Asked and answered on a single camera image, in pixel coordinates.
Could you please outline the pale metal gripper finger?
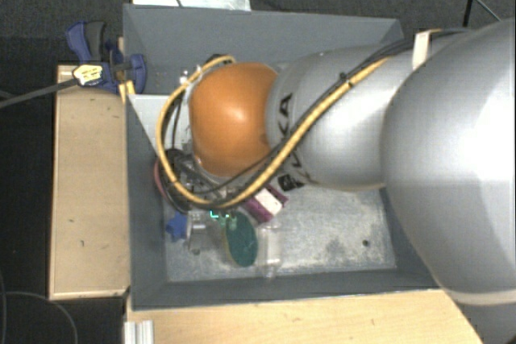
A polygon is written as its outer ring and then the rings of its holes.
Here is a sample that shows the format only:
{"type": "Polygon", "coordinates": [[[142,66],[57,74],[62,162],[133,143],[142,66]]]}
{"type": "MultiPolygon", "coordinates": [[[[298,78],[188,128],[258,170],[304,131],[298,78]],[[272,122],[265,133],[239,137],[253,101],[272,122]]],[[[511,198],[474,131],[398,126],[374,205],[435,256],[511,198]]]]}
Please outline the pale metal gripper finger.
{"type": "Polygon", "coordinates": [[[188,251],[192,255],[198,254],[198,217],[195,213],[190,213],[187,217],[186,241],[188,251]]]}
{"type": "Polygon", "coordinates": [[[200,213],[198,216],[197,234],[200,244],[210,243],[210,216],[206,213],[200,213]]]}

